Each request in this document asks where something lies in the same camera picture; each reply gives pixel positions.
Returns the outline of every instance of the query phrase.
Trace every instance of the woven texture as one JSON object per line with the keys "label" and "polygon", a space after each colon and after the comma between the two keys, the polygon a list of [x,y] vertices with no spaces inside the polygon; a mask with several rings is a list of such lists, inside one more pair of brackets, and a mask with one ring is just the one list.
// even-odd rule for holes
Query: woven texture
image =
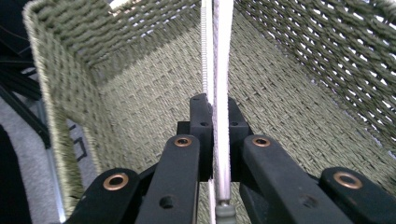
{"label": "woven texture", "polygon": [[[82,186],[66,119],[84,127],[98,173],[113,167],[145,170],[161,157],[166,140],[176,134],[177,121],[189,119],[189,99],[202,87],[200,13],[195,4],[141,1],[112,10],[101,0],[40,0],[26,8],[25,23],[40,75],[68,215]],[[271,8],[271,4],[280,3],[265,1],[261,6]],[[340,93],[355,90],[358,77],[367,80],[366,70],[354,74],[356,81],[343,77],[349,78],[345,84],[333,84],[337,91],[326,91],[328,88],[316,75],[318,69],[307,64],[308,59],[302,65],[298,55],[300,61],[280,50],[289,48],[286,43],[279,45],[283,42],[265,38],[269,38],[266,29],[270,26],[263,24],[268,23],[247,12],[255,7],[243,3],[237,8],[240,12],[236,10],[233,18],[230,94],[253,131],[277,139],[313,175],[320,175],[327,167],[345,166],[396,194],[396,162],[387,153],[389,146],[394,147],[393,123],[384,124],[384,132],[377,128],[380,135],[374,132],[386,141],[383,145],[388,147],[383,148],[365,131],[367,123],[358,123],[349,116],[363,105],[373,108],[369,104],[374,100],[348,106],[346,96]],[[382,58],[379,52],[383,53],[373,51],[374,59]],[[327,59],[336,63],[344,60],[344,55],[334,51]],[[388,78],[386,88],[390,88],[385,92],[378,88],[376,95],[390,98],[391,104],[394,93],[387,93],[394,84],[393,74],[376,73]],[[394,118],[392,109],[384,111]],[[199,220],[208,223],[205,186],[201,186],[200,194]],[[238,221],[249,223],[237,194],[234,185]]]}
{"label": "woven texture", "polygon": [[238,1],[384,147],[396,141],[396,2]]}

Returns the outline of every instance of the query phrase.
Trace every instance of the green woven material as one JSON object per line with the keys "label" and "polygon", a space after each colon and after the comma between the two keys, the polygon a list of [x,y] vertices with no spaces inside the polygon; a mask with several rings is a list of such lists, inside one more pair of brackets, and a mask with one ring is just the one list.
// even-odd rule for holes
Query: green woven material
{"label": "green woven material", "polygon": [[[391,38],[396,35],[386,36],[388,48],[364,51],[364,57],[375,63],[358,63],[358,56],[349,55],[349,61],[359,67],[350,68],[353,75],[349,75],[347,70],[333,66],[340,62],[344,62],[344,68],[350,66],[344,57],[353,41],[338,42],[340,49],[329,47],[332,54],[326,56],[326,50],[319,51],[327,44],[326,38],[321,42],[312,37],[316,45],[311,47],[303,38],[311,36],[309,29],[299,29],[294,36],[293,31],[282,28],[280,24],[285,21],[280,16],[273,20],[270,11],[279,7],[274,13],[283,13],[282,4],[289,1],[236,6],[239,11],[234,11],[233,18],[231,96],[253,131],[277,139],[307,172],[319,176],[324,168],[345,166],[396,194],[396,162],[388,154],[395,146],[395,126],[387,119],[395,119],[392,87],[396,80],[392,72],[396,66],[393,56],[384,56],[394,53],[395,41]],[[303,15],[309,18],[316,8],[325,10],[327,18],[339,17],[318,4],[304,5],[306,13],[300,11],[302,16],[297,18],[296,14],[296,20],[303,24]],[[356,13],[365,18],[367,12],[370,18],[374,11],[382,13],[381,8],[383,5],[377,3],[370,10]],[[385,20],[396,15],[384,13],[380,15],[386,15]],[[65,120],[72,119],[84,127],[98,173],[113,167],[141,172],[158,161],[166,140],[176,134],[177,121],[189,119],[190,97],[201,92],[199,2],[140,1],[111,10],[101,0],[40,0],[28,5],[24,17],[44,92],[64,204],[70,215],[83,189]],[[394,32],[389,22],[384,24],[377,29],[381,34]],[[337,25],[345,27],[341,22],[333,23]],[[321,31],[318,25],[310,27]],[[268,31],[276,41],[271,41]],[[370,38],[373,41],[366,44],[366,49],[381,40],[378,36],[361,36],[364,43]],[[297,47],[300,42],[312,53]],[[376,70],[380,69],[378,62],[387,69]],[[376,71],[377,77],[370,77],[368,71]],[[363,80],[369,81],[370,90],[365,89]],[[357,96],[350,95],[349,90]],[[391,108],[384,107],[382,101]],[[367,121],[361,121],[358,113]],[[371,125],[378,131],[370,129]],[[202,185],[200,192],[199,220],[208,223],[206,187]],[[238,222],[248,223],[236,195],[234,185]]]}

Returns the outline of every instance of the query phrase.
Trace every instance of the black plastic part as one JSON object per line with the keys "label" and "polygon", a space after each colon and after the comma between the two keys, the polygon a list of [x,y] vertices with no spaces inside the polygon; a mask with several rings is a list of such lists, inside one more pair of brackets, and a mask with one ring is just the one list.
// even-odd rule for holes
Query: black plastic part
{"label": "black plastic part", "polygon": [[317,178],[316,176],[311,175],[309,173],[307,173],[307,174],[309,177],[311,177],[311,179],[315,182],[315,184],[317,184],[317,185],[319,184],[319,178]]}
{"label": "black plastic part", "polygon": [[233,182],[240,181],[242,154],[241,148],[244,145],[244,139],[249,136],[251,130],[245,121],[242,112],[239,110],[236,101],[228,98],[229,111],[229,130],[230,130],[230,164],[231,164],[231,180]]}
{"label": "black plastic part", "polygon": [[152,177],[154,176],[155,170],[157,169],[157,164],[158,163],[155,163],[154,165],[149,167],[147,170],[140,173],[140,175],[139,175],[139,178],[140,178],[139,190],[140,190],[141,196],[145,196],[147,194]]}
{"label": "black plastic part", "polygon": [[207,181],[213,171],[213,123],[206,94],[190,98],[190,134],[201,143],[200,180]]}
{"label": "black plastic part", "polygon": [[23,102],[0,81],[0,97],[9,104],[41,137],[46,148],[50,148],[50,134],[45,126]]}
{"label": "black plastic part", "polygon": [[[253,139],[269,146],[259,147]],[[245,139],[243,160],[269,203],[267,223],[351,223],[282,146],[265,135]]]}
{"label": "black plastic part", "polygon": [[239,186],[244,206],[247,209],[250,223],[264,224],[268,217],[269,203],[265,201],[259,189],[251,189],[249,186],[241,183]]}
{"label": "black plastic part", "polygon": [[[353,189],[356,180],[344,175],[342,183],[353,183],[353,187],[339,184],[336,173],[350,174],[361,182],[361,188]],[[364,175],[343,167],[328,168],[322,172],[320,187],[355,223],[396,223],[396,199]]]}
{"label": "black plastic part", "polygon": [[189,121],[178,121],[177,122],[177,134],[190,134],[190,122]]}
{"label": "black plastic part", "polygon": [[[105,189],[105,180],[119,173],[128,176],[126,186],[118,190]],[[116,168],[102,173],[82,195],[65,223],[134,223],[141,199],[136,193],[138,186],[139,177],[132,170]]]}
{"label": "black plastic part", "polygon": [[[178,138],[191,144],[178,147]],[[195,223],[198,206],[200,143],[192,135],[170,138],[152,177],[136,223]]]}

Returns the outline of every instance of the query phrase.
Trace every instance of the woven basket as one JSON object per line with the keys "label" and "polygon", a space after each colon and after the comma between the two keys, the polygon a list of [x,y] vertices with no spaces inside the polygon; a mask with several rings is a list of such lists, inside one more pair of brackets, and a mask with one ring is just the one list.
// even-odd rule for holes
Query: woven basket
{"label": "woven basket", "polygon": [[[396,5],[368,1],[236,1],[230,95],[253,131],[307,172],[345,166],[396,194]],[[201,92],[199,9],[195,0],[27,5],[67,215],[83,187],[66,120],[83,127],[98,173],[158,161]]]}

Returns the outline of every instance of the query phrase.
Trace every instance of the round hole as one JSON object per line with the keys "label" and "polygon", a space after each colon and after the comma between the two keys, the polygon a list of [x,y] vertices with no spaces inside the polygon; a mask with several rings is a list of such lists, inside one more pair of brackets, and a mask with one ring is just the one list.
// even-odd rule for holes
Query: round hole
{"label": "round hole", "polygon": [[267,144],[267,141],[266,141],[265,139],[257,139],[257,140],[256,140],[256,143],[257,143],[257,144],[265,145],[265,144]]}
{"label": "round hole", "polygon": [[165,196],[160,199],[160,207],[163,209],[170,209],[174,207],[174,202],[171,196]]}
{"label": "round hole", "polygon": [[337,172],[333,175],[338,184],[349,189],[360,189],[363,187],[361,181],[354,175],[347,172]]}
{"label": "round hole", "polygon": [[258,147],[268,147],[269,145],[271,145],[271,142],[268,139],[257,137],[253,138],[253,144]]}
{"label": "round hole", "polygon": [[187,147],[191,145],[191,139],[188,137],[180,137],[175,140],[175,145],[178,147]]}
{"label": "round hole", "polygon": [[112,178],[111,180],[110,180],[110,185],[118,185],[118,184],[120,184],[120,183],[122,183],[122,178],[121,177],[114,177],[114,178]]}
{"label": "round hole", "polygon": [[300,204],[302,204],[303,206],[307,207],[307,208],[316,208],[318,207],[318,201],[310,196],[310,195],[302,195],[299,198],[299,202]]}
{"label": "round hole", "polygon": [[104,182],[103,187],[107,190],[118,190],[128,184],[129,178],[125,173],[118,173],[109,176]]}
{"label": "round hole", "polygon": [[187,144],[189,141],[187,139],[185,139],[185,138],[181,138],[181,139],[178,139],[177,142],[179,144],[183,144],[184,145],[184,144]]}

